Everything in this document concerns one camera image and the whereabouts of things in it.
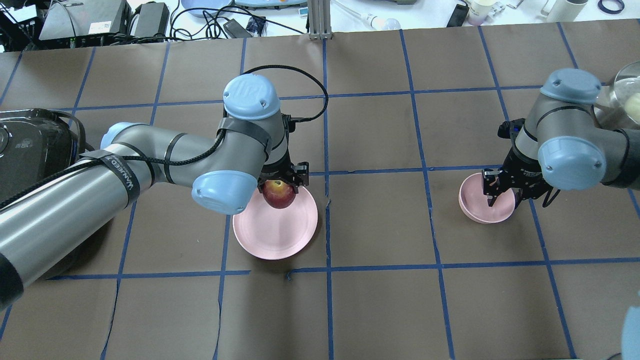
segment light blue joint cap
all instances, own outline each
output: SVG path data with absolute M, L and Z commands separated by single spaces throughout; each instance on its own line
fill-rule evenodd
M 193 181 L 191 197 L 203 207 L 227 215 L 244 211 L 258 180 L 242 171 L 217 170 Z
M 640 307 L 630 307 L 622 327 L 622 358 L 640 359 Z
M 245 74 L 229 81 L 222 93 L 225 110 L 241 120 L 266 119 L 280 109 L 280 99 L 269 79 Z
M 100 142 L 100 148 L 104 149 L 105 147 L 111 145 L 113 143 L 113 139 L 120 134 L 120 132 L 128 127 L 133 125 L 147 125 L 141 122 L 119 122 L 117 124 L 112 125 L 107 133 L 102 135 L 102 141 Z
M 591 142 L 574 136 L 558 136 L 538 149 L 542 176 L 560 190 L 585 190 L 604 177 L 607 160 Z
M 553 99 L 574 104 L 593 104 L 600 93 L 600 80 L 580 69 L 556 70 L 540 92 Z

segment black power adapter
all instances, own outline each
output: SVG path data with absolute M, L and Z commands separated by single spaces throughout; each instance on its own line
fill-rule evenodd
M 448 28 L 453 28 L 456 26 L 462 26 L 465 19 L 467 18 L 467 14 L 469 13 L 469 7 L 467 5 L 456 5 L 456 8 L 453 10 L 451 14 L 451 18 L 449 19 L 449 23 L 447 24 Z
M 169 9 L 164 3 L 142 4 L 136 31 L 136 38 L 154 37 L 158 34 L 165 36 L 166 25 L 169 21 Z

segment black cable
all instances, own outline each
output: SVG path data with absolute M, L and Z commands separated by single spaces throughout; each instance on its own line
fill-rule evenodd
M 171 161 L 171 160 L 164 160 L 164 159 L 157 159 L 157 158 L 149 158 L 147 156 L 122 156 L 122 158 L 124 160 L 133 160 L 133 161 L 144 161 L 147 163 L 156 163 L 156 164 L 163 164 L 163 165 L 169 165 L 169 166 L 173 166 L 173 167 L 179 167 L 179 166 L 183 166 L 183 165 L 188 165 L 191 163 L 194 163 L 196 161 L 200 161 L 206 157 L 208 157 L 209 155 L 213 154 L 216 149 L 218 148 L 218 146 L 220 146 L 220 143 L 222 142 L 222 139 L 224 139 L 225 135 L 227 133 L 227 130 L 225 129 L 221 129 L 220 132 L 218 133 L 218 136 L 216 137 L 216 142 L 213 143 L 213 146 L 211 148 L 209 148 L 209 150 L 201 153 L 198 156 L 194 156 L 191 159 L 187 159 L 187 160 L 181 160 L 181 161 Z
M 303 74 L 304 76 L 313 80 L 313 82 L 315 82 L 318 86 L 320 86 L 320 89 L 322 89 L 322 93 L 324 94 L 324 105 L 322 107 L 322 110 L 320 110 L 320 112 L 314 115 L 313 117 L 303 117 L 303 118 L 295 119 L 294 122 L 307 122 L 307 121 L 317 119 L 326 111 L 326 108 L 329 105 L 329 94 L 327 93 L 324 85 L 322 85 L 322 83 L 318 79 L 314 78 L 313 75 L 309 74 L 308 72 L 302 69 L 299 69 L 293 66 L 288 66 L 288 65 L 262 65 L 262 66 L 254 67 L 253 69 L 247 70 L 243 74 L 251 74 L 252 72 L 256 72 L 258 70 L 264 70 L 264 69 L 286 69 L 286 70 L 293 70 L 293 71 L 299 72 L 300 74 Z
M 82 122 L 77 117 L 65 111 L 52 110 L 51 113 L 59 117 L 71 119 L 73 123 L 76 124 L 76 127 L 78 129 L 76 135 L 78 137 L 78 147 L 79 147 L 77 153 L 82 154 L 86 150 L 86 132 L 84 131 L 84 125 L 82 124 Z
M 220 17 L 220 15 L 214 16 L 211 13 L 209 13 L 207 10 L 202 10 L 202 16 L 207 22 L 207 30 L 205 34 L 208 37 L 211 37 L 212 39 L 217 39 L 222 34 L 225 36 L 225 38 L 229 38 L 227 34 L 224 32 L 224 30 L 222 30 L 222 26 L 220 26 L 220 23 L 218 22 L 218 17 Z
M 616 356 L 618 356 L 618 355 L 622 355 L 622 353 L 621 353 L 621 352 L 618 352 L 617 354 L 613 354 L 612 356 L 609 356 L 609 357 L 607 358 L 607 360 L 613 360 L 613 358 L 614 358 L 614 357 L 616 357 Z
M 229 9 L 229 8 L 240 9 L 240 10 L 243 10 L 244 12 L 237 12 L 237 11 L 233 11 L 233 10 L 225 10 L 225 9 Z M 176 29 L 176 28 L 175 28 L 175 21 L 176 21 L 176 20 L 177 20 L 177 19 L 178 19 L 182 14 L 184 14 L 184 13 L 186 13 L 186 12 L 190 12 L 190 11 L 192 11 L 192 10 L 209 10 L 209 11 L 215 11 L 215 12 L 218 12 L 218 13 L 216 13 L 216 16 L 217 16 L 217 15 L 219 15 L 221 12 L 238 13 L 238 14 L 241 14 L 241 15 L 249 15 L 249 16 L 253 17 L 253 18 L 254 18 L 254 20 L 259 19 L 259 17 L 258 17 L 258 16 L 256 16 L 256 15 L 254 15 L 254 14 L 250 13 L 247 9 L 241 8 L 241 7 L 239 7 L 239 6 L 233 6 L 233 5 L 223 6 L 223 7 L 222 7 L 222 8 L 220 8 L 220 9 L 216 9 L 216 8 L 188 8 L 188 9 L 185 9 L 185 10 L 183 10 L 183 11 L 179 12 L 179 13 L 178 13 L 174 18 L 173 18 L 173 20 L 171 21 L 171 24 L 170 24 L 170 35 L 171 35 L 172 37 L 176 37 L 176 33 L 178 32 L 178 30 L 182 30 L 182 29 Z M 302 32 L 302 31 L 300 31 L 300 30 L 298 30 L 298 29 L 291 28 L 291 27 L 286 26 L 286 25 L 284 25 L 284 24 L 281 24 L 281 23 L 279 23 L 279 22 L 275 22 L 275 21 L 272 21 L 272 20 L 266 20 L 266 22 L 270 22 L 270 23 L 275 24 L 275 25 L 277 25 L 277 26 L 281 26 L 281 27 L 283 27 L 283 28 L 285 28 L 285 29 L 289 29 L 289 30 L 295 31 L 295 32 L 297 32 L 297 33 L 299 33 L 299 34 L 304 34 L 304 32 Z
M 542 207 L 543 208 L 546 208 L 547 206 L 551 205 L 551 203 L 556 199 L 556 197 L 560 193 L 560 189 L 556 190 L 556 193 L 551 197 L 551 200 L 549 200 L 549 196 L 551 195 L 551 191 L 553 191 L 553 189 L 549 189 L 549 191 L 547 191 L 547 194 L 545 195 L 545 200 L 542 202 Z
M 4 10 L 3 12 L 7 14 L 11 18 L 11 20 L 13 20 L 13 23 L 20 29 L 20 31 L 24 34 L 24 36 L 26 36 L 29 39 L 29 42 L 35 45 L 35 43 L 33 42 L 33 37 L 29 36 L 29 33 L 20 25 L 20 23 L 18 23 L 18 20 L 16 20 L 15 17 L 13 17 L 13 14 L 11 14 L 9 9 L 3 3 L 0 3 L 0 6 L 2 6 L 2 9 Z
M 60 0 L 51 0 L 51 2 L 49 3 L 49 11 L 51 11 L 51 6 L 55 3 L 58 3 L 60 6 L 62 6 L 63 9 L 65 9 L 65 11 L 67 12 L 67 16 L 69 16 L 69 22 L 71 22 L 71 30 L 74 31 L 74 47 L 75 47 L 75 43 L 76 43 L 76 27 L 74 26 L 74 20 L 71 18 L 71 13 L 69 12 L 69 9 L 67 9 L 67 7 L 60 2 Z

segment electronic device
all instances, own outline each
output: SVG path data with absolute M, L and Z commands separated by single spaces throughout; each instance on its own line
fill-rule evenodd
M 456 26 L 462 26 L 465 19 L 467 18 L 467 14 L 469 13 L 469 7 L 467 5 L 457 4 L 456 8 L 453 10 L 451 14 L 451 18 L 447 23 L 448 28 L 454 28 Z
M 101 46 L 110 35 L 127 33 L 131 7 L 126 0 L 67 0 L 54 2 L 40 34 L 49 49 Z
M 267 18 L 264 16 L 250 17 L 245 29 L 254 37 L 261 37 L 267 26 Z
M 0 44 L 4 46 L 5 51 L 43 48 L 37 40 L 44 24 L 43 10 L 38 9 L 36 5 L 3 10 L 0 13 Z
M 238 23 L 238 21 L 236 21 L 235 19 L 230 19 L 229 21 L 224 23 L 224 25 L 222 25 L 222 26 L 225 28 L 225 32 L 231 38 L 251 38 L 251 37 L 253 37 L 253 35 L 251 35 L 249 33 L 249 31 L 244 29 L 242 27 L 242 25 L 240 25 Z
M 166 35 L 169 22 L 169 8 L 165 3 L 146 3 L 140 7 L 140 15 L 133 36 L 137 38 Z

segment cable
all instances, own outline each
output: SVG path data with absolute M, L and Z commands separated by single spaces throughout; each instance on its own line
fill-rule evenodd
M 607 358 L 607 360 L 613 360 L 613 358 L 614 358 L 614 357 L 616 357 L 616 356 L 618 356 L 618 355 L 622 355 L 622 353 L 621 353 L 621 352 L 618 352 L 617 354 L 613 354 L 612 356 L 609 356 L 609 357 Z
M 133 14 L 133 16 L 131 17 L 131 20 L 129 21 L 129 26 L 127 26 L 127 35 L 131 35 L 131 32 L 133 31 L 133 22 L 139 17 L 140 17 L 139 13 Z
M 553 189 L 549 189 L 549 191 L 547 191 L 547 194 L 545 195 L 545 200 L 542 202 L 543 208 L 546 208 L 547 206 L 551 205 L 551 203 L 556 199 L 556 197 L 560 193 L 560 189 L 556 190 L 554 195 L 549 200 L 549 197 L 551 196 L 551 191 L 553 191 Z
M 49 11 L 51 11 L 51 6 L 55 3 L 58 3 L 60 6 L 62 6 L 63 9 L 65 9 L 65 11 L 67 12 L 67 16 L 69 16 L 69 22 L 71 23 L 71 30 L 73 30 L 74 32 L 74 39 L 73 39 L 73 46 L 72 47 L 76 47 L 76 27 L 74 26 L 74 20 L 71 18 L 71 13 L 69 12 L 69 9 L 67 9 L 67 7 L 60 2 L 60 0 L 51 0 L 51 2 L 49 3 Z
M 216 142 L 213 143 L 213 146 L 211 148 L 209 148 L 209 150 L 201 153 L 198 156 L 194 156 L 193 158 L 188 159 L 188 160 L 171 161 L 171 160 L 164 160 L 164 159 L 157 159 L 157 158 L 149 158 L 147 156 L 133 156 L 133 155 L 122 156 L 122 158 L 124 160 L 144 161 L 144 162 L 147 162 L 147 163 L 163 164 L 163 165 L 169 165 L 169 166 L 173 166 L 173 167 L 189 165 L 191 163 L 194 163 L 196 161 L 200 161 L 200 160 L 206 158 L 207 156 L 213 154 L 214 151 L 216 151 L 216 149 L 218 148 L 218 146 L 220 146 L 220 143 L 222 142 L 222 139 L 224 139 L 226 133 L 227 133 L 227 130 L 221 129 L 220 132 L 218 133 L 217 137 L 216 137 Z
M 82 154 L 85 150 L 86 150 L 86 133 L 84 131 L 84 125 L 82 124 L 82 122 L 75 116 L 71 115 L 70 113 L 67 113 L 65 111 L 60 111 L 60 110 L 51 110 L 51 113 L 59 116 L 59 117 L 64 117 L 67 119 L 71 119 L 73 120 L 73 123 L 76 124 L 76 127 L 78 129 L 77 131 L 77 136 L 78 136 L 78 154 Z
M 13 17 L 13 14 L 9 11 L 9 9 L 3 3 L 0 3 L 0 6 L 2 6 L 4 13 L 9 15 L 11 20 L 13 20 L 13 23 L 20 29 L 20 31 L 24 34 L 24 36 L 26 36 L 29 39 L 29 42 L 35 45 L 35 43 L 33 42 L 33 37 L 30 36 L 29 33 L 20 25 L 18 20 L 16 20 L 15 17 Z
M 247 70 L 245 71 L 243 74 L 251 74 L 252 72 L 256 72 L 258 70 L 264 70 L 264 69 L 286 69 L 286 70 L 293 70 L 296 72 L 299 72 L 300 74 L 303 74 L 304 76 L 308 77 L 309 79 L 313 80 L 313 82 L 315 82 L 318 86 L 320 86 L 320 89 L 322 89 L 322 93 L 324 94 L 324 105 L 322 107 L 322 110 L 320 110 L 320 112 L 316 115 L 314 115 L 313 117 L 303 117 L 303 118 L 297 118 L 294 120 L 294 122 L 307 122 L 307 121 L 311 121 L 314 119 L 319 118 L 322 114 L 324 114 L 324 112 L 326 111 L 327 106 L 329 105 L 329 94 L 326 91 L 326 88 L 324 87 L 324 85 L 322 85 L 322 83 L 320 81 L 318 81 L 318 79 L 314 78 L 313 75 L 309 74 L 308 72 L 299 69 L 297 67 L 293 67 L 293 66 L 288 66 L 288 65 L 263 65 L 263 66 L 258 66 L 258 67 L 254 67 L 253 69 Z
M 239 9 L 239 10 L 242 10 L 242 11 L 244 11 L 244 12 L 237 12 L 237 11 L 233 11 L 233 10 L 226 10 L 226 9 Z M 184 29 L 176 29 L 176 27 L 175 27 L 175 22 L 176 22 L 176 20 L 177 20 L 177 19 L 178 19 L 182 14 L 184 14 L 184 13 L 186 13 L 186 12 L 193 11 L 193 10 L 208 10 L 208 11 L 215 11 L 215 12 L 216 12 L 216 19 L 217 19 L 218 17 L 220 17 L 220 13 L 222 13 L 222 12 L 238 13 L 238 14 L 241 14 L 241 15 L 249 15 L 249 16 L 253 17 L 253 18 L 254 18 L 254 20 L 259 18 L 258 16 L 256 16 L 256 15 L 254 15 L 254 14 L 250 13 L 247 9 L 241 8 L 241 7 L 239 7 L 239 6 L 234 6 L 234 5 L 223 6 L 223 7 L 222 7 L 222 8 L 220 8 L 220 9 L 215 9 L 215 8 L 188 8 L 188 9 L 185 9 L 185 10 L 183 10 L 183 11 L 179 12 L 179 13 L 178 13 L 174 18 L 173 18 L 173 20 L 171 21 L 171 24 L 170 24 L 170 35 L 171 35 L 172 37 L 176 37 L 176 34 L 177 34 L 177 33 L 179 33 L 179 32 L 181 32 L 181 31 L 183 31 L 183 30 L 184 30 Z M 283 28 L 285 28 L 285 29 L 289 29 L 289 30 L 295 31 L 295 32 L 297 32 L 297 33 L 299 33 L 299 34 L 304 34 L 304 32 L 302 32 L 302 31 L 300 31 L 300 30 L 298 30 L 298 29 L 291 28 L 291 27 L 286 26 L 286 25 L 284 25 L 284 24 L 281 24 L 281 23 L 279 23 L 279 22 L 275 22 L 275 21 L 272 21 L 272 20 L 267 20 L 266 22 L 270 22 L 270 23 L 272 23 L 272 24 L 276 24 L 277 26 L 281 26 L 281 27 L 283 27 Z

